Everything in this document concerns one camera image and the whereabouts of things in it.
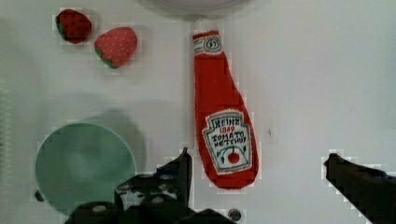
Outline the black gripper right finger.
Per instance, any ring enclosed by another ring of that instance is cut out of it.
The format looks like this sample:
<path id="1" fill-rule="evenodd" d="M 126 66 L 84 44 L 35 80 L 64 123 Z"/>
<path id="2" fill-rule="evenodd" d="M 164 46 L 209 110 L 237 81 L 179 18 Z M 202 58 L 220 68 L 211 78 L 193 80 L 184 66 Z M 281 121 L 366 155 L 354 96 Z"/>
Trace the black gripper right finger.
<path id="1" fill-rule="evenodd" d="M 396 180 L 386 172 L 331 153 L 326 179 L 373 224 L 396 224 Z"/>

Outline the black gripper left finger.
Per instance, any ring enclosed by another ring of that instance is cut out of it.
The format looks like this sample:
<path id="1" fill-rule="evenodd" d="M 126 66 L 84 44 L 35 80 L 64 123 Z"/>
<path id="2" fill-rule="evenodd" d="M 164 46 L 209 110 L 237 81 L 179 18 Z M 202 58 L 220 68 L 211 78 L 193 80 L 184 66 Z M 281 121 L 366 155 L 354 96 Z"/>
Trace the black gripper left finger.
<path id="1" fill-rule="evenodd" d="M 114 190 L 114 201 L 84 203 L 64 224 L 236 224 L 212 210 L 189 208 L 192 160 L 186 148 L 149 175 Z"/>

